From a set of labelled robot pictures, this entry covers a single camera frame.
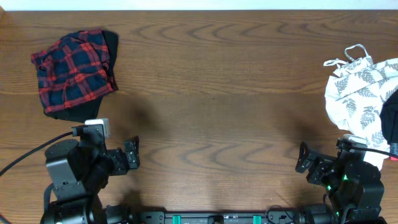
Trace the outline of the red navy plaid shirt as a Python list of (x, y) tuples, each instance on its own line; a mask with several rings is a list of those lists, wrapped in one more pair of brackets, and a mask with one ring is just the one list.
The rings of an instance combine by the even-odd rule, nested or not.
[(70, 33), (31, 55), (44, 113), (72, 109), (116, 91), (111, 47), (104, 35), (101, 29)]

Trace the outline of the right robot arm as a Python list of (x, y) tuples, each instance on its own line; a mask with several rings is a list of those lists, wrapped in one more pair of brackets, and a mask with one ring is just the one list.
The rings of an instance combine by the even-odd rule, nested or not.
[(295, 171), (306, 170), (307, 182), (325, 188), (330, 204), (308, 205), (294, 215), (295, 223), (385, 223), (380, 216), (384, 185), (379, 169), (364, 161), (365, 144), (339, 138), (336, 157), (301, 142)]

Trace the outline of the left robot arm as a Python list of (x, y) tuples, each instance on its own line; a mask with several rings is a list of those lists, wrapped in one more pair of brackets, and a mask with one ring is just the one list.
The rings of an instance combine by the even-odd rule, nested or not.
[(123, 148), (108, 150), (102, 124), (75, 126), (72, 135), (74, 138), (55, 143), (45, 152), (52, 184), (44, 193), (41, 223), (137, 223), (129, 206), (104, 207), (98, 194), (109, 177), (139, 168), (139, 138), (134, 136), (124, 141)]

